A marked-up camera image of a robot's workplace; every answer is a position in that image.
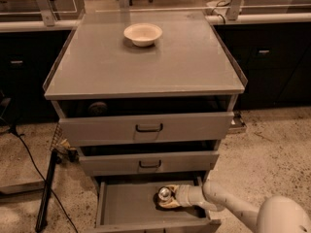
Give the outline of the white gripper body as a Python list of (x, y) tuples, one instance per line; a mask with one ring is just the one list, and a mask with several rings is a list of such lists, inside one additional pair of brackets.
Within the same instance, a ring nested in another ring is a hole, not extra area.
[(182, 184), (177, 188), (175, 198), (182, 207), (207, 207), (207, 201), (205, 200), (200, 186)]

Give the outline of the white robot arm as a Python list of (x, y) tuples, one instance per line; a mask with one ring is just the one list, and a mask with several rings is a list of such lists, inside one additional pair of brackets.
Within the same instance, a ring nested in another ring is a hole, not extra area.
[(294, 200), (275, 195), (259, 208), (207, 180), (201, 186), (168, 184), (157, 193), (157, 203), (163, 209), (197, 206), (219, 212), (229, 210), (253, 233), (311, 233), (311, 219)]

